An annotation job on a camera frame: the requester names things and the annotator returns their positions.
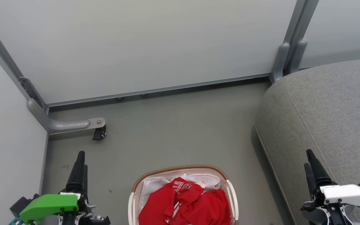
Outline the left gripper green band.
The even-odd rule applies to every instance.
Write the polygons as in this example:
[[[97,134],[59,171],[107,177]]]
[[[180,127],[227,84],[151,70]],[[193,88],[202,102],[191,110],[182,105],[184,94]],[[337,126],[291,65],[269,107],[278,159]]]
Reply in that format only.
[[[41,225],[49,216],[58,217],[58,225],[110,225],[108,216],[94,215],[88,200],[88,166],[80,151],[69,175],[66,188],[58,194],[22,197],[10,207],[14,219],[10,225]]]

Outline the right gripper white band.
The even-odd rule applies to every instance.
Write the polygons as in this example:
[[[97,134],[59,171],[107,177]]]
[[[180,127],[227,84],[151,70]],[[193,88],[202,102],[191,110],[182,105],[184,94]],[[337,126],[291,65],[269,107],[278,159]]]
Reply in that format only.
[[[306,154],[309,163],[304,169],[312,200],[302,205],[303,217],[310,225],[360,225],[349,218],[354,207],[360,208],[360,185],[331,185],[333,181],[313,150]]]

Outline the red jersey with white stripe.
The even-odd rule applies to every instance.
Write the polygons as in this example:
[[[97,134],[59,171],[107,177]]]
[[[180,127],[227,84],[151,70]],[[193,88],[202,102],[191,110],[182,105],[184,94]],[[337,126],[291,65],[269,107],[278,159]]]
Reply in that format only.
[[[138,216],[139,225],[191,225],[182,215],[203,194],[206,185],[185,177],[174,178],[151,193]]]

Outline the grey fabric sofa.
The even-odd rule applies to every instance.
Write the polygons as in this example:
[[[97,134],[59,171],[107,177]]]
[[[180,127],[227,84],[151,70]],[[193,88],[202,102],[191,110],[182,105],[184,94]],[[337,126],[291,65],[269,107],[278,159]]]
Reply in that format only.
[[[360,183],[360,60],[291,73],[258,107],[255,127],[295,225],[310,200],[304,163],[314,155],[339,185]]]

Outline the black caster wheel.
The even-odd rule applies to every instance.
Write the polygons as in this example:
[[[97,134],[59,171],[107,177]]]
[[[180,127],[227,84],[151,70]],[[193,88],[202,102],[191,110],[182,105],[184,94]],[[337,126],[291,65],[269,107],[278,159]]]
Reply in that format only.
[[[100,141],[103,140],[105,136],[106,136],[106,125],[95,129],[92,140]]]

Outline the grey partition foot bar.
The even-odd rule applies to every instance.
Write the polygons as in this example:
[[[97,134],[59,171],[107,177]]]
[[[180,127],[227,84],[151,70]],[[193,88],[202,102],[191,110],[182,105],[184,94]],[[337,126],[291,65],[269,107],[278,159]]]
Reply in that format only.
[[[27,107],[47,133],[51,135],[98,129],[103,128],[106,125],[106,120],[103,117],[74,121],[59,121],[52,119],[43,111],[40,105],[38,105],[33,98],[29,98],[27,100]]]

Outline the white laundry basket brown rim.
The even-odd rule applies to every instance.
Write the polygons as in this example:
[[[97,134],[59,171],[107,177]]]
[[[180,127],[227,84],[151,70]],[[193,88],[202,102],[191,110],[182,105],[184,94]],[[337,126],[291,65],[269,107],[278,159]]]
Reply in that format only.
[[[207,174],[219,178],[221,188],[226,194],[228,200],[231,222],[230,225],[239,225],[239,207],[235,189],[230,182],[228,176],[218,167],[212,165],[184,165],[177,167],[163,168],[155,170],[142,175],[133,185],[131,194],[129,196],[127,216],[128,225],[139,225],[138,216],[141,211],[141,193],[144,186],[144,181],[149,178],[175,178],[182,174]]]

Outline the grey partition bottom rail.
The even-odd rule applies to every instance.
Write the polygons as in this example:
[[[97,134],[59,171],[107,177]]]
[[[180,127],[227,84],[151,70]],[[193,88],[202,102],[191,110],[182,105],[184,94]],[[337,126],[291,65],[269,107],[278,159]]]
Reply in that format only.
[[[131,102],[131,101],[138,101],[149,98],[159,98],[159,97],[193,93],[199,91],[209,91],[218,88],[227,88],[227,87],[269,81],[269,75],[270,75],[269,73],[264,73],[264,74],[250,75],[239,78],[224,79],[220,81],[180,85],[170,88],[158,88],[147,91],[137,91],[137,92],[124,93],[124,94],[93,97],[93,98],[86,98],[75,101],[49,103],[47,104],[47,107],[50,108],[52,111],[67,111],[78,108],[87,108],[87,107],[94,107],[94,106],[100,106],[106,104],[116,104],[122,102]]]

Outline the grey partition corner post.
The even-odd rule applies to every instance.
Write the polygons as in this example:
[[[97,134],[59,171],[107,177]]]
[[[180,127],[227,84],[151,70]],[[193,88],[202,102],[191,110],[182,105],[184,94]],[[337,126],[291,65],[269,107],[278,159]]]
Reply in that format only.
[[[24,76],[24,74],[20,71],[17,64],[5,48],[4,44],[0,40],[0,62],[2,62],[2,66],[5,66],[8,70],[8,74],[12,75],[20,85],[23,87],[24,91],[30,98],[33,98],[38,105],[44,110],[46,114],[48,114],[48,107],[46,106],[45,102],[42,100],[39,93],[34,88],[34,85],[31,81]]]

